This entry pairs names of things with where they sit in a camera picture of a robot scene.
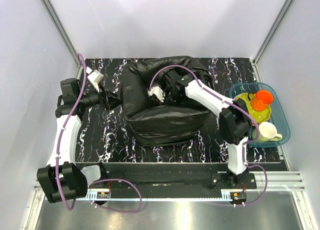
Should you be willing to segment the black trash bag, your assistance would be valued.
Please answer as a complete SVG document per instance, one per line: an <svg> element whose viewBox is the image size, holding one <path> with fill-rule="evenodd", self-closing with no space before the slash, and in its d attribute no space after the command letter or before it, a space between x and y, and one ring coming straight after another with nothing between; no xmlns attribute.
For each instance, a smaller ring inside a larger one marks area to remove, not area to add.
<svg viewBox="0 0 320 230"><path fill-rule="evenodd" d="M180 68L184 66L205 85L213 87L213 77L208 69L191 56L163 57L127 64L122 70L122 109L127 126L143 146L158 147L189 141L211 114L203 105L187 97L177 104L161 104L149 97L147 89L152 80L161 86L165 83L163 73L157 78L154 75L169 65L175 65L174 70L182 76L187 74Z"/></svg>

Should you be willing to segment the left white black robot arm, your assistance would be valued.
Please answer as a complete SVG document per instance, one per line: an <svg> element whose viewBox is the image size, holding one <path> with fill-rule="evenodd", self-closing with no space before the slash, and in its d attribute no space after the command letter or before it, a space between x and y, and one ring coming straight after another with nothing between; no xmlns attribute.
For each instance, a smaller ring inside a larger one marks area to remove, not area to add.
<svg viewBox="0 0 320 230"><path fill-rule="evenodd" d="M37 170L37 180L50 203L84 198L93 184L103 188L108 176L102 164L76 166L75 151L77 138L86 109L100 106L106 111L122 104L113 92L104 90L102 84L97 89L83 93L79 80L68 78L60 82L62 94L58 97L55 111L57 131L54 146L45 167Z"/></svg>

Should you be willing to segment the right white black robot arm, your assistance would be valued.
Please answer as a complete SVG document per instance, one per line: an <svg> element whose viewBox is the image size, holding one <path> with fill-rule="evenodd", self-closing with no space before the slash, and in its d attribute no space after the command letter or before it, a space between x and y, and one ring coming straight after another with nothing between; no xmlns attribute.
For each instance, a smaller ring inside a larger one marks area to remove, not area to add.
<svg viewBox="0 0 320 230"><path fill-rule="evenodd" d="M239 188L249 173L246 150L252 120L246 103L217 93L192 72L184 76L178 74L177 67L171 65L163 75L166 84L164 102L180 104L184 99L191 99L218 117L220 136L227 142L228 149L226 179L230 187Z"/></svg>

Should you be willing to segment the black marble pattern mat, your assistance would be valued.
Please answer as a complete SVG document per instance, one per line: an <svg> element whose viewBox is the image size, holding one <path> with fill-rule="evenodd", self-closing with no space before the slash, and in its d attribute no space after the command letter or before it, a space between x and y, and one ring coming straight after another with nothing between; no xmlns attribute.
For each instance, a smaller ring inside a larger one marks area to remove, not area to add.
<svg viewBox="0 0 320 230"><path fill-rule="evenodd" d="M152 58L86 58L92 70L104 74L104 89L120 94L125 66ZM228 96L237 83L257 82L252 61L246 57L198 58L213 77L213 87ZM226 163L227 143L219 135L218 120L210 115L195 137L185 143L147 147L138 143L121 106L107 112L99 106L86 109L72 156L76 163ZM247 148L247 160L266 171L288 171L280 147Z"/></svg>

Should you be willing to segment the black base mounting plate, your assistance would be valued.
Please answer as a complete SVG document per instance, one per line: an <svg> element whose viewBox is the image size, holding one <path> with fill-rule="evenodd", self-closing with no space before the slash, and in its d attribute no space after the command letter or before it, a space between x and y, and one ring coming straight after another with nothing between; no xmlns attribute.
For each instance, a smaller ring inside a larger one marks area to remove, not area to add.
<svg viewBox="0 0 320 230"><path fill-rule="evenodd" d="M226 163L125 163L97 162L102 178L111 179L111 189L125 189L127 180L137 187L202 186L214 189L255 190L256 179L246 170L232 176Z"/></svg>

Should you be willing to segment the yellow plastic plate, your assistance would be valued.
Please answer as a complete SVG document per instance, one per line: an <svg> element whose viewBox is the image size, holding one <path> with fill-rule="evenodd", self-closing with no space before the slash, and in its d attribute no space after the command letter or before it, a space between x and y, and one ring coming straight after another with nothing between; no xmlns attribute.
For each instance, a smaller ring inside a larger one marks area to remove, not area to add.
<svg viewBox="0 0 320 230"><path fill-rule="evenodd" d="M251 106L251 99L254 98L254 96L255 95L253 93L244 92L244 93L238 94L234 98L234 100L238 100L238 99L244 100L248 109L248 113L258 124L262 122L267 122L271 117L272 109L270 106L268 106L263 111L254 110Z"/></svg>

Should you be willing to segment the orange plastic cup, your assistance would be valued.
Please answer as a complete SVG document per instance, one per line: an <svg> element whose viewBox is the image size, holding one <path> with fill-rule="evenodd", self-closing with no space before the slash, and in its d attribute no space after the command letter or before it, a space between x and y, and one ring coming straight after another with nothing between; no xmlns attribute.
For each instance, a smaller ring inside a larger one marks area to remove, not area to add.
<svg viewBox="0 0 320 230"><path fill-rule="evenodd" d="M259 90L250 101L251 107L258 112L264 111L274 101L274 96L267 90Z"/></svg>

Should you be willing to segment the light green mug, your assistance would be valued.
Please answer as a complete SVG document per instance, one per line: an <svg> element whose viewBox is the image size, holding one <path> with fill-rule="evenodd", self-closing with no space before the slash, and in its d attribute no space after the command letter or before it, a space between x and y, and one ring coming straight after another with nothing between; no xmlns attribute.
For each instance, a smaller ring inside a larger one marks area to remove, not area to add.
<svg viewBox="0 0 320 230"><path fill-rule="evenodd" d="M278 133L277 128L270 122L262 122L258 125L259 137L256 142L264 143L264 142L276 142L283 139L283 136Z"/></svg>

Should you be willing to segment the blue transparent plastic tray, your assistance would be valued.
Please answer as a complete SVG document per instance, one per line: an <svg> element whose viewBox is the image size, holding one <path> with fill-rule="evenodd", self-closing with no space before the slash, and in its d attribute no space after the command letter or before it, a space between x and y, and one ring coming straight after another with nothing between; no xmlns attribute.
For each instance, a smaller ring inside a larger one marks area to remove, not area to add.
<svg viewBox="0 0 320 230"><path fill-rule="evenodd" d="M291 131L290 131L290 127L286 119L285 113L281 106L281 103L278 99L278 96L271 86L262 82L236 83L230 87L228 94L230 98L234 99L237 95L241 93L255 94L259 90L266 90L270 92L274 97L273 102L270 104L272 113L268 122L275 125L277 132L282 135L282 140L267 141L267 142L252 142L249 145L257 148L273 148L273 147L283 145L290 139Z"/></svg>

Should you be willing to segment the aluminium frame rail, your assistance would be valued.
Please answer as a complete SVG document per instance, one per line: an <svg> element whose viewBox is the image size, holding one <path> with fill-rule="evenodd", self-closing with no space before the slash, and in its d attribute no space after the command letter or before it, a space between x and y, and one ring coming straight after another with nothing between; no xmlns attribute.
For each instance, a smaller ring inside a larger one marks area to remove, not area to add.
<svg viewBox="0 0 320 230"><path fill-rule="evenodd" d="M184 174L181 182L151 183L139 182L139 175L132 177L132 183L114 180L111 188L89 188L79 201L151 201L151 202L230 202L246 204L247 194L256 192L303 192L305 190L298 174L276 172L250 173L239 186L227 183L225 173L209 174L197 172L194 176Z"/></svg>

